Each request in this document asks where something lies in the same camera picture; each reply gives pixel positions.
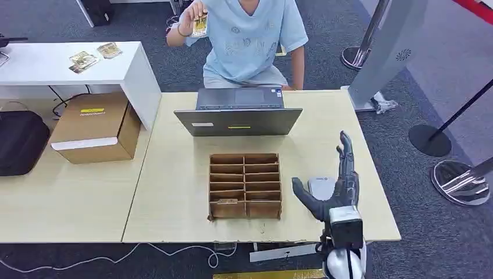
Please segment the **person's hand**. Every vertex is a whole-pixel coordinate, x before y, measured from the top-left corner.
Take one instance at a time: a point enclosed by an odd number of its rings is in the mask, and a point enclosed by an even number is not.
[[[205,13],[207,13],[206,6],[201,0],[195,0],[183,11],[182,20],[180,20],[180,26],[183,26],[179,31],[185,31],[182,34],[191,34],[194,29],[194,20],[199,19]]]

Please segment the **wooden table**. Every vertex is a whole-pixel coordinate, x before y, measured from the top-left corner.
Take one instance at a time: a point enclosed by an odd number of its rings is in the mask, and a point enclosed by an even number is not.
[[[341,130],[353,142],[365,239],[401,239],[347,91],[286,92],[285,106],[303,113],[282,137],[194,138],[173,111],[194,109],[196,99],[191,92],[163,94],[124,242],[318,241],[323,225],[294,196],[291,177],[336,177]],[[208,221],[209,155],[267,152],[280,154],[281,219]]]
[[[52,116],[51,100],[22,102]],[[0,242],[122,241],[149,135],[142,128],[133,160],[71,164],[47,146],[30,173],[0,177]]]

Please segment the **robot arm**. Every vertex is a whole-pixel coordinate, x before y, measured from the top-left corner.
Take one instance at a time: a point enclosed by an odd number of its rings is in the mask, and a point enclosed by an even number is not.
[[[359,249],[363,248],[363,222],[356,208],[359,199],[359,177],[354,168],[354,155],[349,136],[341,131],[344,149],[339,152],[339,175],[334,193],[325,201],[316,199],[297,177],[292,178],[293,192],[313,217],[325,223],[320,237],[323,268],[328,278],[361,279],[364,275]]]

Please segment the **laptop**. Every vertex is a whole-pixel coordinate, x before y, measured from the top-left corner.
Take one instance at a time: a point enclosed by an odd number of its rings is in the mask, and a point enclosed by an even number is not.
[[[195,137],[287,135],[303,109],[284,108],[280,88],[201,89],[195,110],[174,114]]]

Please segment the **person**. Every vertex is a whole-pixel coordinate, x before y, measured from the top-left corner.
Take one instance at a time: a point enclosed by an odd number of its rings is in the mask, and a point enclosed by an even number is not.
[[[207,13],[212,50],[203,67],[205,88],[249,86],[302,90],[305,27],[295,0],[195,0],[169,31],[170,47],[191,46],[193,23]],[[292,83],[273,65],[278,44],[291,53]]]

